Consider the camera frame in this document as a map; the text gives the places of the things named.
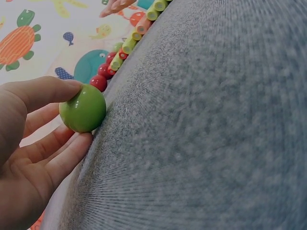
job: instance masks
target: red bead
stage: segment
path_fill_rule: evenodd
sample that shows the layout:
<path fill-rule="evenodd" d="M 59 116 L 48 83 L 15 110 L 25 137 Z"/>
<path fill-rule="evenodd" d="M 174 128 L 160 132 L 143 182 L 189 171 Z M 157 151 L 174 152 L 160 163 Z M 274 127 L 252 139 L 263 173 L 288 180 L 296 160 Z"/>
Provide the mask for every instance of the red bead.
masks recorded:
<path fill-rule="evenodd" d="M 107 63 L 100 65 L 99 69 L 98 69 L 98 75 L 104 76 L 105 79 L 110 80 L 113 77 L 113 75 L 108 73 L 108 71 L 107 71 L 108 67 L 109 67 L 109 65 Z"/>
<path fill-rule="evenodd" d="M 119 54 L 119 58 L 123 59 L 123 60 L 127 59 L 127 57 L 128 57 L 128 54 L 125 54 L 121 48 L 120 48 L 118 54 Z"/>
<path fill-rule="evenodd" d="M 116 74 L 116 71 L 112 70 L 110 66 L 107 68 L 107 72 L 111 75 Z"/>
<path fill-rule="evenodd" d="M 100 92 L 104 92 L 107 87 L 107 80 L 103 76 L 96 75 L 93 76 L 90 80 L 90 85 L 95 86 L 97 89 L 100 90 Z"/>
<path fill-rule="evenodd" d="M 113 58 L 115 57 L 116 52 L 111 52 L 106 56 L 106 63 L 110 65 L 112 62 Z"/>

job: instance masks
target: hand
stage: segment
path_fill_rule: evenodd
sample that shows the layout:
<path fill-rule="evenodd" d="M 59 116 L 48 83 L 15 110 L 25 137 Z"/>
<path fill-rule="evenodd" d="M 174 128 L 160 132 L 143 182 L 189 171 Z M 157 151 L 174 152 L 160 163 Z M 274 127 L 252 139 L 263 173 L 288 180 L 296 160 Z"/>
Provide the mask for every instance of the hand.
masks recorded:
<path fill-rule="evenodd" d="M 59 114 L 57 103 L 81 89 L 74 80 L 42 77 L 0 86 L 0 229 L 27 229 L 92 142 L 92 135 L 74 134 L 64 125 L 32 145 L 22 138 Z"/>
<path fill-rule="evenodd" d="M 106 8 L 100 13 L 100 17 L 104 18 L 110 14 L 117 13 L 135 2 L 136 0 L 109 0 Z"/>

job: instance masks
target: gray cushion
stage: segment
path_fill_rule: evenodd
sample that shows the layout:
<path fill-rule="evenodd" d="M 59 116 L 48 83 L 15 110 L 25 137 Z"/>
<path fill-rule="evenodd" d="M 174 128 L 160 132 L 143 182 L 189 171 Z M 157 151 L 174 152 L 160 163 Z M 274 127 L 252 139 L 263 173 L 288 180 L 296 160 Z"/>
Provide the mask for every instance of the gray cushion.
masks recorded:
<path fill-rule="evenodd" d="M 174 0 L 111 81 L 56 228 L 307 229 L 306 24 L 306 0 Z"/>

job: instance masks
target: green turtle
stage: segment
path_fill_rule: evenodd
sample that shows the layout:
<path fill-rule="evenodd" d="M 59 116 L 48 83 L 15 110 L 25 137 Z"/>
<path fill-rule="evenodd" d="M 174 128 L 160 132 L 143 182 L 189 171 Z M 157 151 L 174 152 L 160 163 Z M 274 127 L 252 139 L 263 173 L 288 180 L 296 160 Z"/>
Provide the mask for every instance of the green turtle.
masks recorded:
<path fill-rule="evenodd" d="M 6 70 L 18 69 L 21 57 L 29 60 L 33 57 L 31 51 L 34 42 L 40 41 L 41 36 L 35 32 L 41 29 L 40 25 L 30 27 L 35 13 L 24 10 L 17 19 L 18 28 L 10 32 L 0 42 L 0 69 L 6 65 Z"/>

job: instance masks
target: red ball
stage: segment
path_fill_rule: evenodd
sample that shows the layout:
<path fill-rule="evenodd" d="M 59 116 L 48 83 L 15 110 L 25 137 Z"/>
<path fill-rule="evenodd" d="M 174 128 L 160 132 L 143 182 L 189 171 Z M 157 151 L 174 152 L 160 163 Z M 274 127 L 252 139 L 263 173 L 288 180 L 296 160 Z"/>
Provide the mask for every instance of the red ball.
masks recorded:
<path fill-rule="evenodd" d="M 108 67 L 109 65 L 107 63 L 100 65 L 98 68 L 98 75 L 105 77 L 105 79 L 107 80 L 110 80 L 113 77 L 113 75 L 107 72 Z"/>
<path fill-rule="evenodd" d="M 95 75 L 90 80 L 90 85 L 95 86 L 97 89 L 100 90 L 100 92 L 104 92 L 107 87 L 107 80 L 103 76 Z"/>
<path fill-rule="evenodd" d="M 110 65 L 111 61 L 115 57 L 116 52 L 111 52 L 106 56 L 106 63 Z"/>

